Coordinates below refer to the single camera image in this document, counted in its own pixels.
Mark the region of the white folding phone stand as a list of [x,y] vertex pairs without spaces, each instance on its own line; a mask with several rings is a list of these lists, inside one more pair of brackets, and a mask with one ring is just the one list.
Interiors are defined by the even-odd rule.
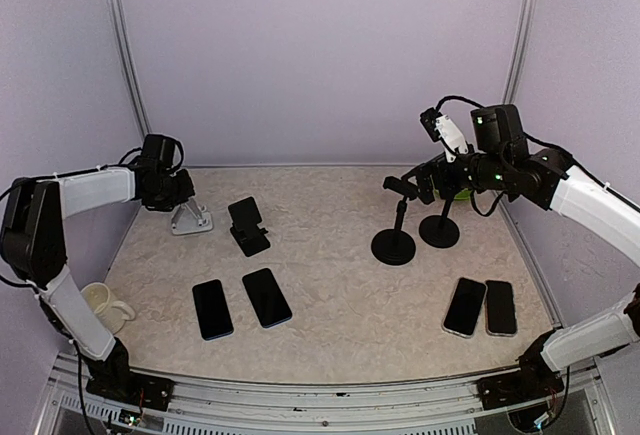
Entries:
[[180,204],[171,217],[171,232],[174,236],[209,232],[213,228],[211,213],[193,197]]

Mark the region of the black folding phone stand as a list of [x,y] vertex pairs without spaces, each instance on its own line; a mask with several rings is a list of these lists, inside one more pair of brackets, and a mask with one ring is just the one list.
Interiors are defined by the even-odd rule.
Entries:
[[229,205],[228,212],[232,220],[230,233],[246,257],[271,247],[267,229],[260,227],[262,217],[252,196]]

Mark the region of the black phone silver edge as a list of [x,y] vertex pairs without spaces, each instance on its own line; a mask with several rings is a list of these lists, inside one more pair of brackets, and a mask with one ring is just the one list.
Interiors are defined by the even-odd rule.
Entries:
[[442,328],[448,333],[470,338],[474,335],[487,287],[484,283],[461,277],[451,296]]

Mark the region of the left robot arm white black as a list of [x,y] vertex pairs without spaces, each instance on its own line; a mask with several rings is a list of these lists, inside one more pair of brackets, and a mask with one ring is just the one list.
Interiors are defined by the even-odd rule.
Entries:
[[149,211],[171,214],[175,235],[209,231],[210,213],[195,199],[183,167],[182,144],[148,134],[120,163],[12,182],[2,194],[1,258],[53,314],[82,355],[106,362],[116,347],[112,332],[94,314],[74,282],[64,237],[64,221],[103,206],[138,201]]

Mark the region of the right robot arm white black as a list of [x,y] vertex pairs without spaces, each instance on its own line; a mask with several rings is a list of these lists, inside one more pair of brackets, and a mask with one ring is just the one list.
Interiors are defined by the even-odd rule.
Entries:
[[[513,104],[471,112],[476,142],[470,144],[440,106],[427,109],[420,122],[441,155],[402,176],[425,204],[436,195],[450,200],[468,190],[473,195],[494,191],[510,201],[522,197],[587,228],[639,261],[639,207],[596,179],[566,149],[541,142],[530,153],[532,136],[522,127]],[[513,374],[511,388],[523,399],[546,387],[551,373],[576,362],[614,353],[639,340],[639,293],[633,291],[602,312],[567,328],[540,336],[521,356],[526,364]]]

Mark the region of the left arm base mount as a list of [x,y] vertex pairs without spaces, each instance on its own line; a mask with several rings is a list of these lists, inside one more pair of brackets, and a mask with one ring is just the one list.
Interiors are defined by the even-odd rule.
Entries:
[[87,391],[92,395],[166,412],[174,382],[168,378],[147,375],[131,370],[129,353],[116,338],[113,350],[104,361],[82,359],[89,369]]

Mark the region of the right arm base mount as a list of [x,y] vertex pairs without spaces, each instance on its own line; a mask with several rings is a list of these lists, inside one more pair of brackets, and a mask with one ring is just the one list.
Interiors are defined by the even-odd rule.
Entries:
[[484,410],[493,410],[541,399],[565,389],[562,377],[552,371],[540,350],[528,350],[516,371],[481,378],[477,388]]

